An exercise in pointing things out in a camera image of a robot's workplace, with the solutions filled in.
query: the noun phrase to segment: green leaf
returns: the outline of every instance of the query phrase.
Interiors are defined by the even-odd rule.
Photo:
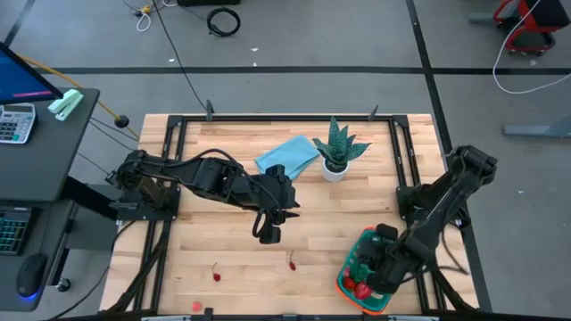
[[[321,153],[321,155],[323,155],[323,157],[325,157],[326,159],[330,160],[332,159],[333,155],[331,153],[331,147],[329,147],[326,144],[321,143],[321,141],[319,140],[319,138],[313,138],[313,143],[315,144],[315,146],[317,147],[318,151]]]
[[[353,139],[355,139],[356,135],[353,136],[349,136],[349,138],[347,138],[347,149],[349,149],[349,147],[351,147],[351,145],[353,144]]]
[[[371,145],[371,143],[354,144],[353,146],[351,146],[351,148],[349,148],[349,151],[347,152],[347,161],[352,161],[357,157],[361,156],[367,150],[367,147],[369,145]]]
[[[335,117],[331,116],[331,124],[329,125],[329,144],[333,143],[337,134],[339,134],[339,124],[337,124]]]
[[[349,131],[349,127],[345,126],[343,129],[341,129],[339,134],[337,134],[337,137],[333,140],[333,142],[329,143],[329,146],[331,146],[331,148],[334,148],[334,149],[340,151],[340,153],[342,153],[343,155],[345,155],[347,153],[347,132],[348,131]]]

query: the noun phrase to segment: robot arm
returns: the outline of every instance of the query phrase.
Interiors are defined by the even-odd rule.
[[[210,152],[222,153],[228,160],[202,157]],[[156,210],[167,209],[169,188],[153,178],[181,184],[208,200],[257,212],[252,235],[260,238],[260,243],[279,243],[281,231],[277,226],[287,218],[299,216],[286,211],[299,204],[295,202],[295,189],[284,166],[276,165],[265,174],[250,176],[230,155],[217,149],[185,161],[163,160],[140,150],[130,153],[109,179],[124,194],[114,206],[136,207],[142,203]],[[259,227],[262,216],[265,219]]]
[[[395,293],[407,273],[436,271],[435,250],[440,233],[458,218],[461,205],[472,193],[493,181],[496,162],[473,146],[461,146],[449,155],[449,170],[433,184],[399,194],[401,213],[414,219],[398,239],[393,227],[377,227],[378,235],[393,238],[394,242],[377,248],[378,257],[372,268],[375,272],[368,276],[368,286],[377,292]],[[440,281],[443,288],[450,287],[445,278]]]

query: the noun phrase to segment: potted plant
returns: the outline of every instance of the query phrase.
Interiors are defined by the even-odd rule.
[[[349,161],[361,156],[371,144],[354,144],[355,135],[347,136],[348,131],[348,126],[339,130],[337,120],[331,117],[328,144],[323,144],[318,138],[313,138],[313,143],[323,156],[323,177],[329,182],[342,180],[349,169]]]

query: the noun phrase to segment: gray floor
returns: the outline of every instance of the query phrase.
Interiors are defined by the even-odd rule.
[[[142,5],[143,0],[126,0]],[[563,0],[571,13],[571,2]],[[503,35],[495,28],[471,26],[470,12],[490,11],[497,1],[415,0],[433,67],[490,68]],[[21,0],[0,0],[0,39],[16,21]],[[208,7],[194,8],[205,16]],[[236,11],[243,28],[233,38],[209,36],[202,21],[181,8],[161,11],[186,66],[381,66],[419,67],[417,45],[402,0],[244,0]],[[174,53],[156,14],[145,33],[119,0],[37,0],[12,49],[52,67],[176,67]],[[556,48],[540,59],[503,57],[501,67],[570,67],[571,28],[556,34]],[[128,114],[140,130],[149,112],[200,112],[181,75],[74,75],[97,87],[101,100]],[[58,86],[67,84],[47,77]],[[430,113],[424,76],[394,74],[218,74],[190,75],[203,100],[217,112],[379,112]],[[552,77],[509,76],[511,89],[526,89]],[[505,124],[552,122],[569,112],[571,80],[530,95],[506,95],[490,76],[436,76],[454,144],[475,144],[496,156],[492,185],[469,202],[484,275],[496,312],[571,317],[571,243],[567,197],[567,141],[506,138]],[[103,111],[95,117],[112,123]],[[117,136],[124,144],[134,142]],[[80,151],[105,170],[116,168],[128,152],[90,127]],[[71,174],[88,183],[103,173],[77,157]],[[83,259],[96,256],[88,267]],[[109,253],[76,251],[67,273],[74,292],[47,293],[30,314],[50,317],[85,293],[109,263]],[[101,290],[74,312],[97,310]]]

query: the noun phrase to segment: red chair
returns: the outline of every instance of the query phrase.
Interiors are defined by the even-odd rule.
[[[493,14],[493,20],[497,23],[498,28],[511,31],[539,0],[520,0],[513,14],[501,18],[501,12],[512,1],[514,0],[503,0],[498,10]],[[544,55],[555,45],[555,38],[551,33],[563,29],[569,25],[569,22],[569,17],[559,0],[542,0],[517,30],[511,34],[506,47],[511,53],[523,52],[538,56]],[[540,35],[542,42],[539,45],[537,42],[531,44],[530,42],[519,41],[518,43],[523,35],[530,33],[536,36]]]

